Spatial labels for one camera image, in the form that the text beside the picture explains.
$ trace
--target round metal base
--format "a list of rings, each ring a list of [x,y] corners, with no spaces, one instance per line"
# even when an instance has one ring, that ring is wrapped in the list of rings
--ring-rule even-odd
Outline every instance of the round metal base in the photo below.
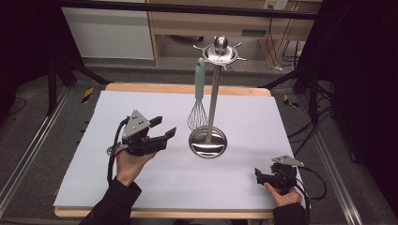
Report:
[[[189,138],[190,148],[194,154],[201,158],[216,158],[226,149],[227,140],[225,134],[213,127],[210,141],[207,140],[207,127],[195,129]]]

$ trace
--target white paper sheet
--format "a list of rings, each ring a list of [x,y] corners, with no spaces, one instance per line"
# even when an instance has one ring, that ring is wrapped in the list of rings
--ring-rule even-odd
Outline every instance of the white paper sheet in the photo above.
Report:
[[[205,96],[207,114],[209,101],[210,96]],[[120,122],[138,110],[148,120],[163,117],[149,130],[150,137],[174,127],[176,135],[136,179],[143,193],[133,208],[274,208],[266,189],[256,184],[254,168],[270,174],[272,158],[292,156],[275,99],[218,96],[214,126],[225,133],[228,146],[213,159],[196,156],[188,146],[187,118],[194,102],[194,95],[103,91],[54,206],[93,207],[102,198],[108,187],[106,149],[113,144]]]

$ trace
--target metal utensil stand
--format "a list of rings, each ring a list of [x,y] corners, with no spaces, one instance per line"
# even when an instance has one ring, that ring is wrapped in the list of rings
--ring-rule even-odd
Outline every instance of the metal utensil stand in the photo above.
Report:
[[[211,89],[210,110],[208,116],[208,124],[204,127],[195,129],[189,137],[189,145],[193,153],[202,158],[216,158],[220,156],[226,149],[227,139],[225,134],[218,128],[214,127],[214,115],[216,113],[217,96],[219,93],[220,74],[222,68],[226,70],[226,65],[232,64],[237,60],[247,60],[240,58],[237,54],[236,47],[228,46],[226,37],[214,37],[214,44],[208,45],[201,49],[193,45],[197,50],[202,51],[202,57],[205,63],[214,65],[213,85]]]

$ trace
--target person's hand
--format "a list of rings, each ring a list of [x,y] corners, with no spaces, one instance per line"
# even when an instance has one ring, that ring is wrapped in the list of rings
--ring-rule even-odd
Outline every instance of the person's hand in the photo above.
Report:
[[[117,176],[116,179],[125,186],[129,186],[140,174],[144,165],[152,159],[156,153],[136,157],[124,149],[116,151]]]
[[[296,191],[294,187],[290,188],[289,193],[285,195],[280,195],[269,183],[265,183],[264,186],[268,190],[269,194],[271,194],[278,207],[292,203],[301,203],[302,196]]]

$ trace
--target black sleeve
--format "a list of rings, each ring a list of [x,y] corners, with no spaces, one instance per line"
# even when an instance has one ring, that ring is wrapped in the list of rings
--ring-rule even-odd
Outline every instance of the black sleeve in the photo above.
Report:
[[[141,189],[132,182],[129,187],[114,179],[91,212],[80,222],[81,225],[128,225],[131,207],[141,194]]]
[[[299,203],[288,204],[273,210],[275,225],[307,225],[305,209]]]

